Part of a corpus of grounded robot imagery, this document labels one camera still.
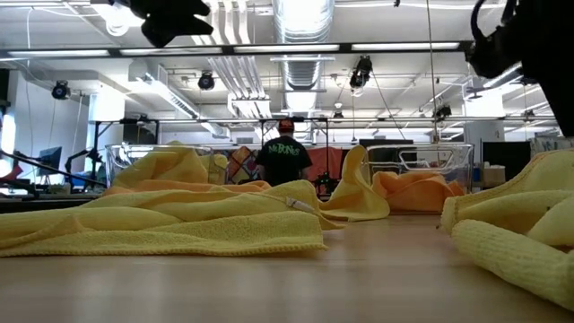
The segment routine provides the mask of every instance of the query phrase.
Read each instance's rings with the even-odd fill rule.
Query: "plastic container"
[[[138,160],[150,153],[173,153],[176,165],[181,160],[177,156],[185,156],[187,153],[195,152],[199,156],[201,163],[208,172],[208,178],[212,178],[213,172],[216,175],[221,170],[213,163],[213,151],[211,148],[199,145],[168,145],[168,144],[113,144],[106,146],[106,175],[108,187],[114,181],[116,175],[126,168],[133,166]]]
[[[367,148],[361,172],[368,183],[378,171],[398,175],[436,172],[447,183],[456,181],[465,193],[472,192],[474,146],[472,144],[403,144]]]

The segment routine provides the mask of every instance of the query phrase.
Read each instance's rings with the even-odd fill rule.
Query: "wooden table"
[[[326,233],[265,258],[0,259],[2,322],[573,322],[458,254],[436,216]]]

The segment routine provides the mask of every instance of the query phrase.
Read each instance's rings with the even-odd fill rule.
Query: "table surface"
[[[3,322],[573,322],[474,266],[437,216],[326,232],[328,251],[250,258],[0,259]]]

